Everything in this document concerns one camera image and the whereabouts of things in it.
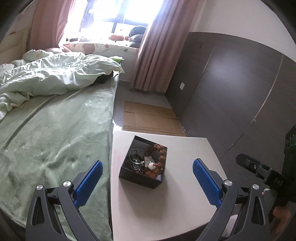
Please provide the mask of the person's right hand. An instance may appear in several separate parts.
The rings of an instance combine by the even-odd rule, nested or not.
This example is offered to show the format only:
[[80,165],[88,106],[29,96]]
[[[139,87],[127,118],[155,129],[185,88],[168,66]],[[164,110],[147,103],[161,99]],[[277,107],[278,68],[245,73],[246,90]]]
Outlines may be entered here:
[[278,238],[284,231],[287,223],[290,219],[290,210],[287,206],[276,206],[273,210],[273,216],[275,218],[275,223],[271,226],[271,236],[272,239]]

